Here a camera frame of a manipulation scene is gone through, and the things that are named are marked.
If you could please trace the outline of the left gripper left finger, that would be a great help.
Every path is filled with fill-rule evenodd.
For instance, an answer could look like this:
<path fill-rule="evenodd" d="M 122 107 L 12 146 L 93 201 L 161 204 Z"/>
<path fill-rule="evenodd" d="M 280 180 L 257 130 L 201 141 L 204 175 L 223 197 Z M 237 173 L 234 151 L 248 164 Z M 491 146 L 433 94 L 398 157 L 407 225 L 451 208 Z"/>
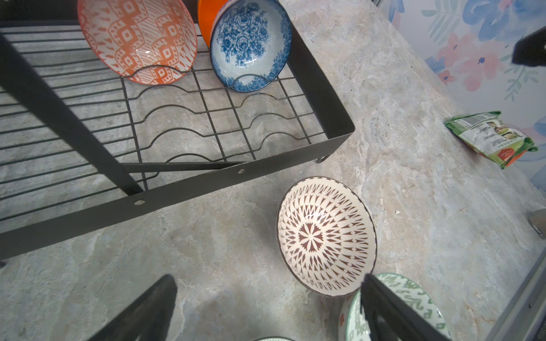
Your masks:
<path fill-rule="evenodd" d="M 91 340 L 165 340 L 174 308 L 177 285 L 166 274 L 126 307 Z"/>

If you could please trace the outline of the pale green bowl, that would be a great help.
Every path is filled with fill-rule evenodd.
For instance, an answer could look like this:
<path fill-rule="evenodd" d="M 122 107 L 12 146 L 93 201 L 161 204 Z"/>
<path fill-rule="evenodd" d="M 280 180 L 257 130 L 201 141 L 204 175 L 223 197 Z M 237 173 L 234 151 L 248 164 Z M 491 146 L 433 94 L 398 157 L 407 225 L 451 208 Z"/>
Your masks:
<path fill-rule="evenodd" d="M 283 338 L 283 337 L 266 337 L 266 338 L 259 338 L 253 341 L 293 341 L 290 338 Z"/>

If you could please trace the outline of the white patterned bowl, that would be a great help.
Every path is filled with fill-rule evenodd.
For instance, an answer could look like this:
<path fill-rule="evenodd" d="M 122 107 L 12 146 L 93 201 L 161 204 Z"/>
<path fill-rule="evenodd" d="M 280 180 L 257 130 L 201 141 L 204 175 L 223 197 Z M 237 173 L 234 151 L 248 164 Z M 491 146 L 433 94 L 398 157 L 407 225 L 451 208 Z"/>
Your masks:
<path fill-rule="evenodd" d="M 294 277 L 328 298 L 358 291 L 378 254 L 364 202 L 345 184 L 321 176 L 302 179 L 286 192 L 277 213 L 277 242 Z"/>

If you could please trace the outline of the blue floral bowl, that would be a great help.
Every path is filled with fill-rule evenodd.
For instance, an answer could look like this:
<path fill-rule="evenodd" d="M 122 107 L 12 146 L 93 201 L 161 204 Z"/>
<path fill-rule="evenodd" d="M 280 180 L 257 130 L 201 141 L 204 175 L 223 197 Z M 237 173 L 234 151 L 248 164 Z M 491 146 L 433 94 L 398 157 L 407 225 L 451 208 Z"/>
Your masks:
<path fill-rule="evenodd" d="M 211 31 L 213 70 L 227 88 L 258 91 L 285 67 L 291 41 L 291 21 L 279 1 L 227 1 Z"/>

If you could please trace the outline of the orange bowl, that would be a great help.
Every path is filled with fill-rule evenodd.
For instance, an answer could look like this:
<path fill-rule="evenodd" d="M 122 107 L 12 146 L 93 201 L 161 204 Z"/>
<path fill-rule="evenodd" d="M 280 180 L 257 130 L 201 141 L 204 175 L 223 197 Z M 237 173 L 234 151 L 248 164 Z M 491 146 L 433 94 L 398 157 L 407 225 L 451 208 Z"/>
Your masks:
<path fill-rule="evenodd" d="M 198 0 L 198 25 L 202 38 L 210 47 L 210 40 L 215 19 L 227 0 Z"/>

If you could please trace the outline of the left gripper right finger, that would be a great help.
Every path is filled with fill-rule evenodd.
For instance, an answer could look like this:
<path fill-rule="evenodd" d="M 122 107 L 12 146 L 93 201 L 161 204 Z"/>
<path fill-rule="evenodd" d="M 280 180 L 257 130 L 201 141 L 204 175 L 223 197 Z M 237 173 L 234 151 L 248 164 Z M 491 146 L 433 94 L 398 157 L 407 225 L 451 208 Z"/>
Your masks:
<path fill-rule="evenodd" d="M 431 297 L 400 274 L 366 274 L 361 312 L 371 340 L 447 340 L 448 327 Z"/>

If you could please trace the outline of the red patterned bowl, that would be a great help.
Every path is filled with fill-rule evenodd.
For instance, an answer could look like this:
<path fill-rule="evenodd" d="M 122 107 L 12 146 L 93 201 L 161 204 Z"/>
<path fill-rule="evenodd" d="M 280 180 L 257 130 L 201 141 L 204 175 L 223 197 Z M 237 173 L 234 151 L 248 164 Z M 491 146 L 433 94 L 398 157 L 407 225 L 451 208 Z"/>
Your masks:
<path fill-rule="evenodd" d="M 78 1 L 82 34 L 116 74 L 142 85 L 169 85 L 191 71 L 198 40 L 182 1 Z"/>

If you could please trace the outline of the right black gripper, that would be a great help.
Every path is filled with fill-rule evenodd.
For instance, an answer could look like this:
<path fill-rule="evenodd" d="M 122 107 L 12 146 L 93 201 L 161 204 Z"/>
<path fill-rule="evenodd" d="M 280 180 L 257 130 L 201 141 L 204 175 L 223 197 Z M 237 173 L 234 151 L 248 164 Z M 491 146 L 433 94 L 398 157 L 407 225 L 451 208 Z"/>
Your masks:
<path fill-rule="evenodd" d="M 528 67 L 546 66 L 546 27 L 520 39 L 514 46 L 512 64 Z"/>

